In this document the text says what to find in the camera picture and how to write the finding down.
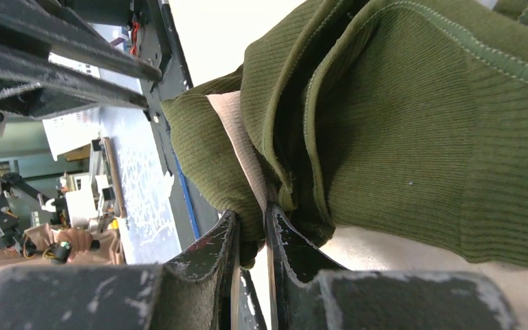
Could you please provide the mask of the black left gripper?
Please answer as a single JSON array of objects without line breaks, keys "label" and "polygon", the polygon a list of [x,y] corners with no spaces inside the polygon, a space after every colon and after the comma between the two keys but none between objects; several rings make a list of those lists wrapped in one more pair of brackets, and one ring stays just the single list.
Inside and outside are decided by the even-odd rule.
[{"label": "black left gripper", "polygon": [[[111,46],[104,38],[46,12],[35,1],[0,1],[0,28],[36,39],[53,53],[127,76],[159,81],[160,69]],[[130,89],[0,45],[0,80],[28,83],[100,105],[145,109],[146,98]],[[0,111],[0,137],[9,114]]]}]

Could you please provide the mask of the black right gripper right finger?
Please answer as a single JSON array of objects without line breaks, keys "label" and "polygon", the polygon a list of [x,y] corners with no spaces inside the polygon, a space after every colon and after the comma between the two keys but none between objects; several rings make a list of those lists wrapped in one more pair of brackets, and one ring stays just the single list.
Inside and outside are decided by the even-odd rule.
[{"label": "black right gripper right finger", "polygon": [[352,271],[282,208],[265,211],[274,329],[517,329],[502,291],[471,272]]}]

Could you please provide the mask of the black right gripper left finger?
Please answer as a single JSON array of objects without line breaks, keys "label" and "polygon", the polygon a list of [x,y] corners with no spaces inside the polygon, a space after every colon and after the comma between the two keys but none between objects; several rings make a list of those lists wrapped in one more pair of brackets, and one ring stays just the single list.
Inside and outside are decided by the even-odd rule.
[{"label": "black right gripper left finger", "polygon": [[233,329],[233,212],[165,264],[7,267],[0,329]]}]

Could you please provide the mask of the dark green underwear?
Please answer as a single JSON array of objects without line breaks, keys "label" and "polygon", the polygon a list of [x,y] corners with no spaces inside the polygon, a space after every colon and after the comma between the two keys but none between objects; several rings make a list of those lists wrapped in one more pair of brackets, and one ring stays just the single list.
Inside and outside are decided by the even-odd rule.
[{"label": "dark green underwear", "polygon": [[246,268],[269,201],[315,245],[356,226],[528,267],[528,1],[306,1],[162,109]]}]

